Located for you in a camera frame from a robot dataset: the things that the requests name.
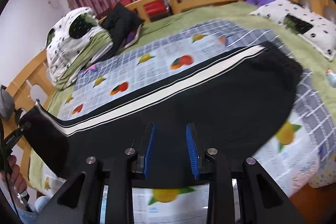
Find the black cable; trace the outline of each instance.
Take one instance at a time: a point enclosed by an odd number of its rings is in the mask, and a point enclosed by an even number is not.
[[[3,129],[1,118],[0,118],[0,149],[1,149],[2,158],[3,158],[3,166],[4,166],[4,171],[5,171],[5,181],[6,181],[6,184],[7,184],[10,199],[12,200],[14,210],[15,210],[17,216],[20,218],[19,212],[17,211],[16,205],[15,205],[15,202],[14,202],[14,198],[13,198],[13,195],[12,195],[11,188],[9,186],[8,178],[7,178],[8,161],[7,161],[7,158],[6,158],[6,155],[5,155],[5,132],[4,132],[4,129]]]

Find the metal screw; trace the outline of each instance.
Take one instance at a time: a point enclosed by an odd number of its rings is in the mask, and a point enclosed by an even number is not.
[[[88,157],[86,159],[86,163],[88,164],[94,164],[96,162],[97,158],[96,157]]]
[[[126,155],[133,155],[135,153],[135,149],[134,148],[127,148],[125,150],[125,154]]]
[[[256,163],[256,160],[254,159],[254,158],[247,158],[246,159],[246,162],[248,163],[248,164],[251,164],[251,165],[253,165],[253,164],[255,164]]]
[[[209,148],[208,149],[208,153],[210,155],[216,155],[218,153],[217,149],[216,148]]]

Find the gray cap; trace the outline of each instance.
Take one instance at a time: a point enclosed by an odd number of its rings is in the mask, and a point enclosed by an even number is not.
[[[0,87],[0,117],[8,121],[14,112],[14,108],[13,97]]]

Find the human hand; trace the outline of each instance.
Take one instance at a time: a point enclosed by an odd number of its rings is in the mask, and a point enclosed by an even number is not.
[[[20,173],[20,167],[16,164],[16,157],[14,155],[11,155],[8,157],[8,164],[12,168],[12,174],[7,174],[8,181],[10,181],[13,185],[14,191],[17,193],[22,193],[24,190],[27,189],[27,182],[23,178],[23,175]],[[5,180],[5,172],[2,170],[0,171],[0,177],[1,180],[4,182],[5,186],[6,180]]]

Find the white stripe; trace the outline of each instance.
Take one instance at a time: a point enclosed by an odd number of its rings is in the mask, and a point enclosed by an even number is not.
[[[233,65],[239,65],[245,59],[251,58],[254,55],[260,53],[263,49],[264,47],[260,45],[256,45],[251,48],[248,48],[242,52],[237,53],[236,55],[233,55],[230,58],[227,58],[217,64],[214,64],[213,66],[205,70],[202,70],[196,73],[195,75],[191,77],[186,78],[185,80],[176,82],[175,84],[170,85],[166,88],[160,89],[155,93],[151,93],[147,96],[139,98],[138,100],[125,104],[117,109],[110,110],[109,112],[105,112],[101,115],[95,116],[91,119],[77,123],[70,127],[65,128],[59,125],[55,120],[53,120],[47,113],[45,113],[42,110],[42,107],[40,104],[36,104],[36,107],[39,110],[39,112],[44,117],[46,117],[57,130],[59,130],[61,133],[63,133],[66,136],[70,136],[78,131],[82,131],[88,128],[93,128],[95,126],[110,122],[113,119],[125,117],[134,112],[137,112],[144,108],[155,105],[162,100],[166,100],[170,98],[171,96],[179,92],[182,92],[183,90],[191,88],[192,86],[200,85],[204,81],[214,78],[215,75],[223,72],[224,70],[232,67]]]

